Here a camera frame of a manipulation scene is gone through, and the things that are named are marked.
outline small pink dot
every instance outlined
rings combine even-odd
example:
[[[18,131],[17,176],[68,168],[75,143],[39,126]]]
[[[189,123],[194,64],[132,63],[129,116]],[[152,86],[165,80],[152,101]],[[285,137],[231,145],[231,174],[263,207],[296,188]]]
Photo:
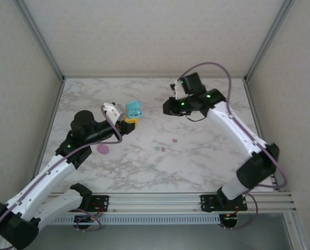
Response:
[[[101,154],[106,155],[109,152],[109,148],[108,146],[101,144],[97,146],[97,151]]]

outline white robotic arm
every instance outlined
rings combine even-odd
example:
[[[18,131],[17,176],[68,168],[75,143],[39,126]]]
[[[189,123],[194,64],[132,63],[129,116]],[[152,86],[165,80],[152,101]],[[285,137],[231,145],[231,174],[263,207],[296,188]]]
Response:
[[[163,113],[187,116],[193,111],[200,111],[224,130],[245,161],[235,177],[217,191],[216,200],[224,210],[227,205],[237,202],[237,197],[275,172],[276,167],[264,151],[277,158],[278,147],[275,144],[268,145],[254,134],[228,106],[226,98],[217,89],[206,91],[197,73],[177,80],[171,85],[171,89],[174,90],[175,97],[170,97],[163,104]]]
[[[96,122],[90,111],[75,115],[65,141],[47,166],[6,204],[0,203],[0,235],[15,248],[28,246],[38,232],[59,215],[89,205],[92,192],[77,183],[58,198],[43,204],[49,194],[65,177],[73,173],[91,154],[90,145],[99,144],[112,135],[121,136],[134,130],[132,123],[123,119],[123,108],[115,103],[104,103],[102,112],[106,120]]]

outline white wall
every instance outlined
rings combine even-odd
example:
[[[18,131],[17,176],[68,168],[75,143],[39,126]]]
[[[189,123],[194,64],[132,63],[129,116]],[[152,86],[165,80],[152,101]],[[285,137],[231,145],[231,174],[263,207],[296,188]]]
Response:
[[[0,202],[30,180],[58,90],[12,1],[0,1]]]
[[[25,2],[64,75],[165,78],[209,60],[242,77],[283,0]]]
[[[310,0],[297,0],[250,83],[310,238]]]

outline white marble surface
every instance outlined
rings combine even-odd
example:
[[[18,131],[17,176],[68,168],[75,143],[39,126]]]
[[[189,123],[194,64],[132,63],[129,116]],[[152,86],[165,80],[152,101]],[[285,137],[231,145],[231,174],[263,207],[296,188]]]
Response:
[[[217,88],[227,95],[227,80],[202,81],[208,90]],[[42,168],[65,139],[76,112],[88,109],[101,121],[102,103],[125,105],[139,99],[144,116],[122,143],[109,145],[109,154],[100,154],[93,146],[92,155],[54,192],[64,192],[77,182],[93,192],[214,192],[229,181],[242,164],[235,145],[207,119],[191,122],[185,117],[164,115],[162,104],[172,96],[171,83],[173,79],[67,79]],[[233,79],[232,108],[255,131],[241,79]],[[202,115],[193,114],[191,118],[200,119]],[[165,147],[165,152],[156,151],[156,146]],[[264,183],[271,184],[270,179]],[[255,191],[271,189],[258,187]]]

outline mounting base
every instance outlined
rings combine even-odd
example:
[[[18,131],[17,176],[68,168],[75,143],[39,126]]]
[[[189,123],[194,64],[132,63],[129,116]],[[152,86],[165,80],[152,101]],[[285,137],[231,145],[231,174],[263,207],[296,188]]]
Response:
[[[217,199],[216,194],[203,194],[200,195],[201,199],[201,210],[203,212],[213,212],[213,211],[236,211],[236,206],[239,211],[247,211],[247,205],[245,197],[242,195],[233,199],[225,207],[222,207]]]

